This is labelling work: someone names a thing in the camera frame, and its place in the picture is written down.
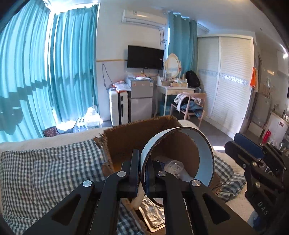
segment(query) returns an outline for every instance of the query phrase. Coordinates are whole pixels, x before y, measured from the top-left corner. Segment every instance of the sliding wardrobe door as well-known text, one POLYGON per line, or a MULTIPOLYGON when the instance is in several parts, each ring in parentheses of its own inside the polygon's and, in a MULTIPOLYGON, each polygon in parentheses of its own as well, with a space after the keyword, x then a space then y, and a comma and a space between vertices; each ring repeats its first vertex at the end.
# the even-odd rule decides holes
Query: sliding wardrobe door
POLYGON ((207 37, 198 39, 198 70, 202 90, 207 93, 204 110, 210 116, 214 105, 219 65, 219 38, 207 37))
POLYGON ((211 119, 228 130, 239 132, 251 96, 252 42, 245 38, 221 37, 221 66, 211 119))

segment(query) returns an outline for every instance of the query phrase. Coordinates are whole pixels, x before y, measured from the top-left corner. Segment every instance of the tape roll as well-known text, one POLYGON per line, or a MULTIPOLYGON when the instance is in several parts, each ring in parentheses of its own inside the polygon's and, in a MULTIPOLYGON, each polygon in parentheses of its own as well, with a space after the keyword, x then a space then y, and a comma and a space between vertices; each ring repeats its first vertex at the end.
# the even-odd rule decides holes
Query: tape roll
POLYGON ((141 182, 146 191, 145 187, 145 168, 147 164, 147 160, 153 151, 154 147, 166 136, 174 133, 174 132, 182 132, 188 135, 196 144, 198 151, 199 151, 199 168, 195 179, 201 181, 204 185, 209 186, 214 175, 214 156, 212 148, 207 140, 207 138, 196 128, 192 127, 176 127, 168 130, 161 131, 160 133, 156 134, 153 138, 149 140, 149 142, 145 145, 141 155, 140 155, 140 165, 141 165, 141 182))

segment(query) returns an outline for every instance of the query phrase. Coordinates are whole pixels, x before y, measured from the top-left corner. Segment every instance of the pillow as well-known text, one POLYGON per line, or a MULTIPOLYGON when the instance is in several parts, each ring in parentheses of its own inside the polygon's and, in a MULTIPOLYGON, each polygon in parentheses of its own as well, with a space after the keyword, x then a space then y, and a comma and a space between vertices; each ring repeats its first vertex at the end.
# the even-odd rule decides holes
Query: pillow
POLYGON ((225 163, 230 165, 230 167, 233 169, 235 173, 240 173, 244 174, 244 169, 240 167, 233 158, 231 158, 228 154, 226 153, 220 153, 217 151, 213 151, 214 156, 217 156, 218 158, 222 159, 225 163))
POLYGON ((235 173, 233 168, 225 161, 214 156, 215 158, 215 172, 220 177, 221 192, 218 195, 222 200, 229 201, 230 199, 238 196, 246 184, 244 173, 235 173))
MULTIPOLYGON (((102 151, 91 140, 0 154, 3 218, 17 235, 32 226, 83 181, 104 180, 102 151)), ((119 234, 142 234, 120 204, 119 234)))

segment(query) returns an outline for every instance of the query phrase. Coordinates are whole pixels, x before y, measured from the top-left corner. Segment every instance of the clear plastic container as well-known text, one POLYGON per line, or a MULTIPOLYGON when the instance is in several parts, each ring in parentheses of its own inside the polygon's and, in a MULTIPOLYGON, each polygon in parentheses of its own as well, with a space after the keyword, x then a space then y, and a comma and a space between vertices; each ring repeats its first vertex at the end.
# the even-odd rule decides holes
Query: clear plastic container
POLYGON ((164 170, 166 172, 173 174, 178 179, 180 178, 180 173, 182 172, 183 169, 184 169, 184 165, 180 161, 177 161, 177 160, 171 161, 170 163, 166 164, 164 167, 164 170))

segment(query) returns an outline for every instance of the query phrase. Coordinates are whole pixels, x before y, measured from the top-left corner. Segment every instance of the tv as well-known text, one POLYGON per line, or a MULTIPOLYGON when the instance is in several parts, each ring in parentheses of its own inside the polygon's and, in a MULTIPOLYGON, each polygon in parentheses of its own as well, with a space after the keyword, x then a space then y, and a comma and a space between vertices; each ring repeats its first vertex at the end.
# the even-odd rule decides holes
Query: tv
POLYGON ((163 69, 164 50, 150 47, 128 46, 127 67, 163 69))

